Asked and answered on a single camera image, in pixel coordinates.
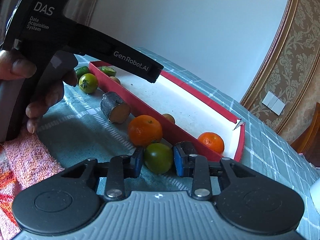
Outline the person's left hand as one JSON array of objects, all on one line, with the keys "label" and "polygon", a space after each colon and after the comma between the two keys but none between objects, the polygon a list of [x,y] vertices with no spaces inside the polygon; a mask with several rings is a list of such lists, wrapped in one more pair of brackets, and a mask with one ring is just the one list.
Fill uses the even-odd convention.
[{"label": "person's left hand", "polygon": [[37,70],[28,79],[1,81],[1,141],[15,139],[26,122],[25,109],[29,103],[78,65],[74,54],[63,50],[20,50],[18,53],[35,64]]}]

